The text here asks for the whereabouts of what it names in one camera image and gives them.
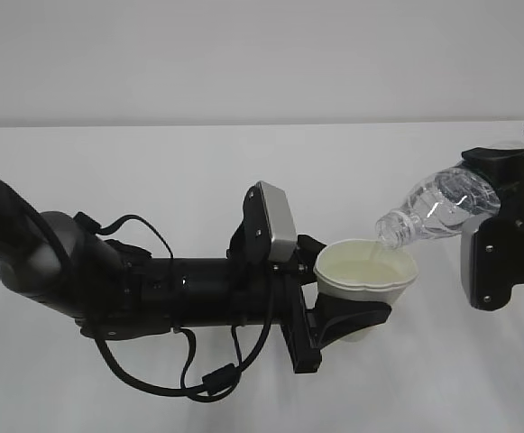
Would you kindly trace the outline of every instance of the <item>black robotic arm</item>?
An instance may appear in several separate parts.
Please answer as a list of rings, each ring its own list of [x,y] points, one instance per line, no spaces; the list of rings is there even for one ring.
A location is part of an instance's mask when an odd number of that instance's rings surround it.
[[[265,182],[250,187],[244,218],[223,258],[154,259],[134,245],[103,241],[129,220],[102,228],[79,212],[38,213],[0,180],[0,278],[10,290],[73,318],[92,337],[111,370],[144,392],[216,401],[231,392],[261,352],[271,324],[280,326],[295,373],[314,373],[320,349],[356,330],[381,324],[391,307],[319,294],[306,307],[302,287],[316,281],[313,268],[324,245],[297,235],[285,193]],[[258,343],[238,365],[179,389],[138,381],[123,371],[106,340],[181,331],[189,341],[187,371],[195,353],[188,327],[263,324]]]

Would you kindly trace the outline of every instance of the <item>plastic water bottle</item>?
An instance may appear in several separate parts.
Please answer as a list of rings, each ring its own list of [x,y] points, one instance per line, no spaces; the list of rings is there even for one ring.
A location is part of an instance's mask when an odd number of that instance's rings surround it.
[[[384,246],[399,248],[418,239],[459,235],[466,219],[496,215],[499,209],[500,200],[486,180],[452,167],[417,184],[401,207],[378,220],[376,232]]]

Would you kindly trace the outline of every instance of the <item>white wall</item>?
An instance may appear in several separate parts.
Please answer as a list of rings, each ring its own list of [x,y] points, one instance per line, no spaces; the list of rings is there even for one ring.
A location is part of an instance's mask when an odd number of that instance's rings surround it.
[[[287,191],[299,233],[368,238],[425,174],[522,136],[522,122],[5,128],[0,177],[40,210],[104,223],[136,212],[179,257],[223,256],[256,180]],[[118,237],[164,255],[135,223]],[[458,248],[456,238],[413,245],[420,277],[388,323],[328,347],[317,374],[291,372],[274,327],[235,394],[213,405],[128,388],[71,319],[0,284],[0,433],[524,433],[524,288],[505,309],[472,309]],[[259,327],[239,332],[249,352]],[[182,336],[112,347],[133,374],[178,383]],[[228,329],[201,329],[188,379],[232,360]]]
[[[524,118],[524,0],[0,0],[0,125]]]

